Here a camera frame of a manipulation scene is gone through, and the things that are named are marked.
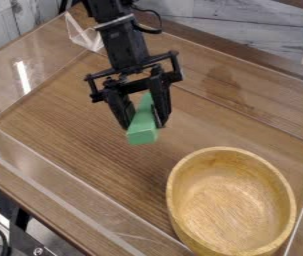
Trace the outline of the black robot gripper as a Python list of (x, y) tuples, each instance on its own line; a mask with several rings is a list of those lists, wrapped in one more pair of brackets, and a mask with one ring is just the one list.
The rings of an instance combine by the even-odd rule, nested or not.
[[(177, 53), (169, 51), (160, 55), (149, 55), (143, 32), (152, 33), (152, 31), (139, 26), (133, 16), (123, 16), (109, 22), (100, 23), (95, 30), (103, 39), (111, 68), (85, 76), (93, 102), (104, 100), (104, 94), (97, 90), (95, 84), (96, 79), (115, 74), (127, 77), (153, 67), (161, 60), (171, 60), (172, 70), (161, 75), (152, 76), (148, 82), (157, 127), (163, 128), (171, 114), (169, 83), (179, 82), (183, 79)], [(135, 107), (129, 96), (116, 90), (107, 90), (105, 102), (120, 127), (127, 130), (135, 115)]]

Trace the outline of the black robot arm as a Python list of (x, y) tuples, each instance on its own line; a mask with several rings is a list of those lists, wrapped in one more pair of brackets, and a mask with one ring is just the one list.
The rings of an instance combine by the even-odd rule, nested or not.
[(143, 12), (135, 6), (137, 0), (81, 1), (97, 23), (95, 31), (101, 36), (111, 64), (109, 69), (85, 75), (92, 102), (108, 104), (120, 127), (127, 130), (136, 116), (129, 94), (148, 90), (152, 121), (161, 128), (172, 111), (169, 87), (183, 80), (179, 53), (149, 54), (143, 34), (160, 34), (161, 28), (140, 26), (133, 15), (135, 10)]

